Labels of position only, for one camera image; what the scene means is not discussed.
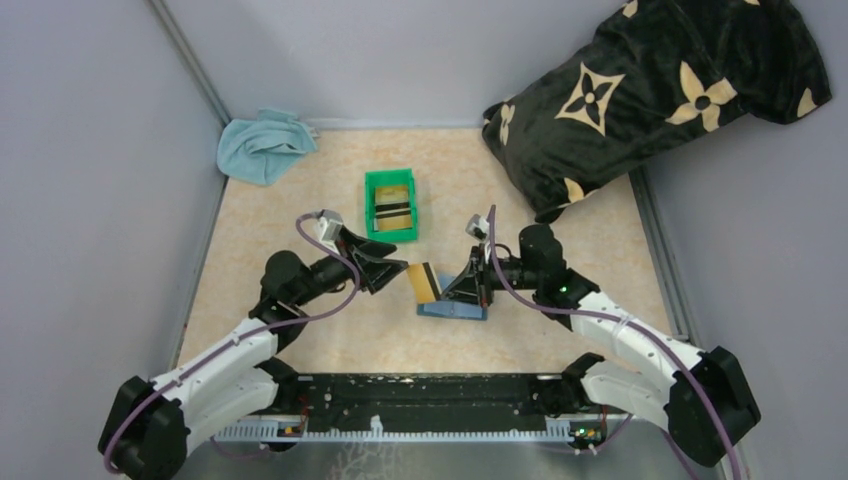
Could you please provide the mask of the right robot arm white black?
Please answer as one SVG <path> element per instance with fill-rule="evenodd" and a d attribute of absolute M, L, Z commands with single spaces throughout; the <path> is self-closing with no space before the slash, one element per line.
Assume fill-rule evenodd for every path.
<path fill-rule="evenodd" d="M 761 420 L 743 368 L 730 351 L 677 340 L 630 314 L 599 285 L 568 267 L 552 229 L 533 224 L 519 235 L 519 255 L 500 258 L 490 223 L 475 215 L 466 227 L 478 240 L 443 297 L 486 308 L 508 292 L 574 334 L 607 348 L 624 367 L 585 354 L 563 373 L 581 402 L 612 406 L 659 427 L 673 445 L 704 467 L 728 460 Z"/>

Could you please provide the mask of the blue leather card holder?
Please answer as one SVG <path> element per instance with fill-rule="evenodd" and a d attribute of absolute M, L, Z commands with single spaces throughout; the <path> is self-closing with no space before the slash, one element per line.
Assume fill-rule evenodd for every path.
<path fill-rule="evenodd" d="M 438 274 L 438 282 L 440 287 L 447 287 L 456 277 L 445 274 Z M 418 293 L 426 290 L 423 286 L 423 280 L 411 280 L 413 289 Z M 476 320 L 485 321 L 488 318 L 485 308 L 462 303 L 458 301 L 440 300 L 437 302 L 418 304 L 416 309 L 417 315 L 435 318 L 460 319 L 460 320 Z"/>

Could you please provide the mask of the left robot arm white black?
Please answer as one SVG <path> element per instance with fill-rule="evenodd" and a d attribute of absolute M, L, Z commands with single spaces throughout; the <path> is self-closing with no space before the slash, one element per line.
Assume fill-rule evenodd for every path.
<path fill-rule="evenodd" d="M 393 258 L 396 249 L 343 229 L 330 254 L 312 265 L 290 250 L 271 255 L 259 302 L 227 336 L 178 368 L 120 386 L 97 446 L 107 469 L 131 479 L 171 479 L 223 428 L 291 405 L 298 374 L 276 356 L 306 326 L 303 306 L 346 282 L 377 293 L 409 266 Z"/>

